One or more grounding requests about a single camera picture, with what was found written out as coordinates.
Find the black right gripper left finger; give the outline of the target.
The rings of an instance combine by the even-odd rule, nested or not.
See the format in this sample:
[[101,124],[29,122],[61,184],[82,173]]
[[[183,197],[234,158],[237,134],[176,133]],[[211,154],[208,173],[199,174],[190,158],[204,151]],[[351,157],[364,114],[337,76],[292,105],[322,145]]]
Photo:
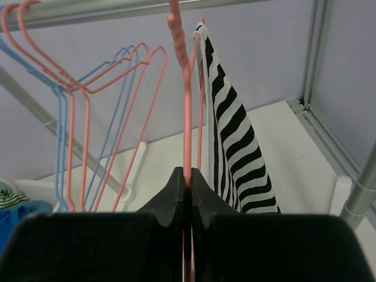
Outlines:
[[183,170],[136,212],[24,218],[1,256],[2,281],[182,281]]

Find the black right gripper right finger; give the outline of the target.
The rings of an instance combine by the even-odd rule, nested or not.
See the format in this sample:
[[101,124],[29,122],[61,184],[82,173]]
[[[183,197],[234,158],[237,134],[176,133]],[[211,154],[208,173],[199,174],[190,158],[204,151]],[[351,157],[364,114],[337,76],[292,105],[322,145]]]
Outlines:
[[192,170],[196,281],[373,281],[351,228],[320,214],[241,214]]

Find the black white striped tank top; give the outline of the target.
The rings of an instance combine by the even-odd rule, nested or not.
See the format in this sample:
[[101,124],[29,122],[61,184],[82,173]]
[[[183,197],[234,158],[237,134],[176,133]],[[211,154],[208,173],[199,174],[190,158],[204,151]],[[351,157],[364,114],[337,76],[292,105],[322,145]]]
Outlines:
[[206,106],[207,182],[239,213],[279,213],[253,125],[222,68],[204,22],[200,35]]

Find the bright blue tank top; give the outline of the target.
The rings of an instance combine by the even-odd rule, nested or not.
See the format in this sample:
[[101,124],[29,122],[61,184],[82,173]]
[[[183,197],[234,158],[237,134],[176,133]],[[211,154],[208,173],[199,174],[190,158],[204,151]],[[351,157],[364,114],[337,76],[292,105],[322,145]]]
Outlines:
[[1,254],[4,252],[15,227],[30,213],[31,210],[25,205],[18,205],[11,209],[1,209]]

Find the green white striped tank top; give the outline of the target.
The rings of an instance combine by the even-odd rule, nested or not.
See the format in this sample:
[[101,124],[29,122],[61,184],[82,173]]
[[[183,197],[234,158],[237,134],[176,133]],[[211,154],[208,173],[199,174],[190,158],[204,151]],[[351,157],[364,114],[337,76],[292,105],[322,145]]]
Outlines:
[[1,198],[0,208],[8,209],[17,204],[29,201],[29,198],[24,194],[16,193],[12,190],[11,186],[5,182],[1,182]]

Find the light blue wire hanger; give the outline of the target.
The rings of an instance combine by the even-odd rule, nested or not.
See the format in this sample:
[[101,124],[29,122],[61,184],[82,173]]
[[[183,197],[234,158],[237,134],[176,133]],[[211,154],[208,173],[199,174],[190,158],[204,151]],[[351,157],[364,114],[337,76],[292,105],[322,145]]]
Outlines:
[[[118,53],[115,54],[112,61],[104,61],[99,66],[94,68],[92,71],[90,71],[89,73],[87,73],[86,75],[84,75],[83,77],[78,79],[78,82],[83,82],[85,79],[94,75],[94,73],[98,72],[99,70],[101,70],[101,69],[104,70],[104,69],[107,69],[110,66],[114,65],[115,62],[118,61],[116,59],[118,59],[119,55],[125,55],[126,53],[130,54],[129,50],[130,50],[130,48],[133,48],[133,47],[134,47],[133,45],[130,45],[129,47],[122,48]],[[55,82],[50,77],[47,77],[44,72],[38,71],[30,63],[28,63],[25,59],[23,59],[15,51],[13,51],[2,40],[2,38],[1,38],[1,50],[3,52],[5,52],[7,55],[9,55],[13,60],[18,62],[20,65],[22,65],[27,70],[27,72],[29,74],[36,77],[42,83],[44,83],[48,87],[50,87],[52,89],[52,92],[54,93],[54,95],[57,97],[57,101],[58,101],[57,123],[60,127],[59,127],[58,134],[57,134],[57,137],[56,137],[56,140],[57,140],[56,141],[57,142],[57,145],[56,145],[57,163],[55,165],[55,180],[56,180],[55,182],[56,183],[54,184],[55,185],[54,189],[55,189],[55,192],[59,192],[59,191],[61,192],[61,195],[58,196],[58,204],[60,205],[58,207],[61,208],[62,206],[64,206],[67,211],[68,211],[68,207],[75,210],[74,202],[71,199],[70,188],[71,188],[71,172],[72,172],[72,154],[73,154],[73,149],[74,149],[73,148],[73,143],[74,143],[73,142],[74,141],[73,133],[71,133],[71,132],[74,131],[74,125],[75,125],[75,97],[73,95],[73,92],[76,91],[76,90],[74,89],[73,86],[70,86],[69,90],[67,91],[67,87],[65,87],[65,86],[67,86],[68,84],[65,83],[65,82],[61,82],[62,79],[58,79],[58,82]],[[109,134],[112,130],[113,122],[114,122],[115,116],[117,114],[118,107],[120,105],[120,101],[121,101],[122,96],[123,96],[124,88],[125,88],[125,85],[126,85],[126,82],[127,82],[127,76],[128,75],[126,75],[124,80],[123,80],[122,89],[120,91],[120,94],[119,94],[119,97],[118,97],[118,100],[117,100],[117,104],[116,104],[116,107],[115,107],[115,111],[112,115],[112,120],[110,122],[109,129],[108,129],[108,132],[106,134],[105,141],[104,141],[104,144],[102,146],[102,150],[100,152],[100,157],[103,156],[103,153],[106,149]],[[68,118],[68,99],[67,99],[66,94],[69,95],[69,101],[70,101],[69,102],[69,107],[70,107],[69,108],[69,118]],[[67,131],[68,121],[69,121],[69,133]],[[83,153],[81,153],[81,155],[79,155],[78,157],[84,158],[84,160],[82,161],[83,176],[84,177],[86,177],[86,167],[89,165],[89,161],[90,161],[89,160],[89,152],[88,152],[89,127],[87,127],[86,125],[90,125],[90,121],[88,121],[88,122],[85,121],[85,130],[86,130],[85,131],[85,138],[84,138],[85,144],[84,144],[83,147],[79,147],[79,146],[76,147],[77,150],[83,148]],[[97,173],[99,171],[99,168],[102,167],[103,171],[100,172],[101,174],[100,174],[100,183],[99,184],[102,184],[104,177],[105,177],[105,174],[108,172],[109,160],[110,160],[110,156],[108,157],[108,161],[107,161],[105,167],[103,168],[102,166],[100,166],[99,161],[96,161],[96,159],[94,159],[94,165],[95,166],[94,166],[94,168],[90,168],[90,169],[93,170],[94,173]],[[65,169],[65,166],[67,166],[67,173],[66,173],[66,185],[64,186],[63,182],[64,182],[65,172],[63,170]],[[93,175],[92,179],[89,183],[88,189],[83,190],[85,193],[83,194],[82,207],[84,208],[83,211],[86,211],[86,212],[93,212],[95,201],[96,201],[96,198],[97,198],[97,196],[99,194],[99,190],[100,190],[100,187],[98,186],[98,188],[95,192],[94,198],[93,198],[89,208],[87,210],[85,210],[85,205],[86,205],[86,202],[88,201],[89,194],[90,194],[94,179],[95,179],[95,176]],[[66,196],[63,196],[63,191],[64,191],[63,186],[65,188],[65,191],[67,192]]]

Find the pink hanger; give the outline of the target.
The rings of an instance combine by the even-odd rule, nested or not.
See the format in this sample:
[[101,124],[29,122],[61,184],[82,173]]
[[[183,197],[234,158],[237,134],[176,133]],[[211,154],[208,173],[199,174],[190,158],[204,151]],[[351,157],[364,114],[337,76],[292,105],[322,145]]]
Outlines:
[[[75,24],[30,31],[32,39],[69,71],[80,78],[93,69],[101,71],[104,61],[142,41],[139,20]],[[93,83],[98,93],[80,91],[56,97],[52,90],[14,61],[1,54],[1,66],[23,102],[1,88],[1,177],[7,180],[53,180],[55,169],[64,168],[61,187],[70,187],[76,210],[80,210],[80,186],[94,196],[102,167],[111,169],[109,180],[121,185],[135,139],[124,136],[113,163],[107,160],[115,145],[123,107],[132,103],[139,76],[134,70],[126,79],[102,89],[101,86],[122,73],[123,62]]]
[[[23,33],[23,36],[28,41],[30,46],[45,60],[47,60],[55,70],[49,69],[46,65],[44,65],[41,61],[36,59],[26,50],[21,49],[20,51],[24,53],[27,57],[29,57],[32,61],[34,61],[38,66],[41,67],[42,72],[50,76],[53,80],[61,84],[66,92],[70,97],[70,124],[69,124],[69,137],[68,137],[68,166],[67,166],[67,175],[66,175],[66,200],[69,202],[69,207],[72,212],[76,211],[76,206],[71,198],[71,172],[72,172],[72,154],[73,154],[73,134],[74,134],[74,123],[75,123],[75,97],[74,92],[80,91],[82,96],[85,99],[85,134],[84,134],[84,144],[83,144],[83,153],[82,153],[82,177],[81,177],[81,185],[80,185],[80,209],[82,212],[95,212],[100,205],[100,201],[102,198],[102,194],[105,190],[107,185],[108,178],[110,176],[110,171],[112,169],[113,162],[115,161],[116,154],[118,147],[121,143],[121,139],[123,136],[123,132],[125,131],[127,121],[132,111],[133,104],[137,97],[138,89],[135,89],[133,93],[128,93],[126,97],[122,94],[119,94],[118,100],[116,102],[116,109],[122,109],[122,115],[120,117],[120,121],[118,124],[117,135],[112,144],[111,150],[109,152],[109,156],[107,159],[106,167],[103,169],[103,172],[100,175],[100,182],[96,189],[95,194],[93,195],[93,199],[91,202],[88,202],[88,198],[90,196],[90,191],[92,188],[91,183],[86,183],[86,171],[88,169],[88,156],[89,156],[89,131],[90,131],[90,95],[97,94],[112,84],[116,83],[117,81],[121,80],[122,83],[125,85],[127,81],[127,77],[130,73],[132,73],[135,69],[139,66],[142,67],[142,71],[146,70],[146,67],[150,65],[153,56],[158,53],[162,52],[165,53],[165,49],[162,46],[157,47],[154,51],[150,51],[147,45],[143,42],[139,43],[138,45],[126,49],[120,50],[113,58],[113,61],[109,63],[105,63],[104,65],[100,66],[100,68],[94,71],[93,74],[90,75],[90,80],[76,80],[74,79],[61,65],[55,62],[49,55],[47,55],[29,36],[27,28],[25,27],[24,23],[24,13],[25,11],[32,5],[36,5],[37,1],[24,1],[18,6],[17,12],[17,22],[20,30]],[[117,67],[118,65],[122,64],[122,62],[127,61],[129,63],[128,69],[126,69],[123,73],[118,75],[117,77],[111,79],[110,81],[106,82],[102,86],[91,90],[89,89],[89,85],[95,82],[96,80],[100,79],[101,77],[105,76],[108,72],[112,69]]]
[[183,131],[183,177],[184,177],[184,216],[183,216],[183,274],[184,281],[195,281],[194,250],[192,239],[192,74],[197,61],[200,35],[193,40],[192,52],[187,54],[185,34],[178,1],[170,1],[170,14],[167,23],[174,42],[177,61],[183,72],[184,86],[184,131]]

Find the grey blue tank top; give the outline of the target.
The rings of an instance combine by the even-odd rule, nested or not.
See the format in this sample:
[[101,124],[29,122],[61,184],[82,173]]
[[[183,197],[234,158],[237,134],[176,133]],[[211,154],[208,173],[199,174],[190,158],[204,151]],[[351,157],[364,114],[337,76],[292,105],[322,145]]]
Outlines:
[[23,202],[18,206],[18,212],[21,217],[29,214],[48,214],[53,211],[53,206],[45,201],[31,200]]

